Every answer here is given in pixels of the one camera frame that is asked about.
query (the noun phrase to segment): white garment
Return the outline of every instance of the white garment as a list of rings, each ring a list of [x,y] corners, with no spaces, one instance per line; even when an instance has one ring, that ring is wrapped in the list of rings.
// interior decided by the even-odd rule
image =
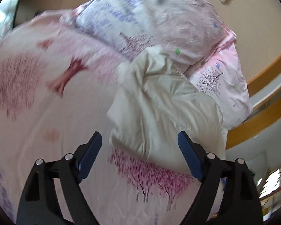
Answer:
[[[147,48],[128,67],[107,113],[115,124],[110,144],[163,168],[190,173],[177,143],[178,133],[186,131],[207,152],[225,158],[219,106],[198,92],[166,51]]]

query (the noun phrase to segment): metal screw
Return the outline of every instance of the metal screw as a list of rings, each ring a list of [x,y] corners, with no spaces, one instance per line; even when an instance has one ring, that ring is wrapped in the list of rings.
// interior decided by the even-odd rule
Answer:
[[[208,153],[208,154],[207,154],[207,157],[208,157],[209,159],[215,159],[215,154],[213,154],[213,153]]]
[[[36,165],[41,165],[43,163],[43,159],[37,159],[37,161],[35,162]]]
[[[237,159],[237,162],[238,162],[239,164],[244,164],[244,159],[238,158],[238,159]]]
[[[71,160],[73,158],[73,154],[66,154],[65,159],[66,160]]]

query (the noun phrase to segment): pillowcase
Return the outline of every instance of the pillowcase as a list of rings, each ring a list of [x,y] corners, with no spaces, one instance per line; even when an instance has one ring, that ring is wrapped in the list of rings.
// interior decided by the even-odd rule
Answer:
[[[92,0],[73,11],[76,26],[131,61],[156,44],[183,72],[207,60],[226,29],[208,0]]]
[[[189,81],[219,105],[223,127],[227,129],[239,126],[252,112],[246,79],[233,40],[236,42],[236,37],[230,31],[207,62],[197,63],[186,71],[191,75]]]

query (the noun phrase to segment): blue gripper pad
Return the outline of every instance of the blue gripper pad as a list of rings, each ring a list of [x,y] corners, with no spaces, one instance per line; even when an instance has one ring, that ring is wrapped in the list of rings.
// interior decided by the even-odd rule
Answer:
[[[193,143],[184,131],[178,134],[178,145],[191,174],[201,182],[203,178],[201,163],[206,152],[201,145]]]
[[[77,165],[78,168],[78,176],[77,179],[79,183],[82,182],[83,179],[86,179],[92,169],[92,166],[95,162],[95,159],[101,149],[102,146],[102,136],[101,134],[97,134],[95,138],[90,143],[89,147],[85,151],[85,154],[81,158],[80,162]]]

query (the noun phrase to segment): bed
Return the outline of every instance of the bed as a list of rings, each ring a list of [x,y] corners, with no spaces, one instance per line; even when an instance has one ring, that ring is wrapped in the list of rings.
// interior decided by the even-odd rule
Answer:
[[[91,0],[74,10],[45,12],[16,28],[0,41],[4,212],[16,221],[35,160],[60,159],[99,131],[102,149],[81,184],[99,223],[179,224],[198,180],[108,144],[113,124],[106,114],[120,86],[119,65],[161,45],[185,81],[218,105],[223,142],[214,145],[224,149],[228,130],[252,111],[235,43],[236,35],[208,0]],[[57,182],[56,189],[63,216],[71,220]],[[220,183],[210,216],[222,193]]]

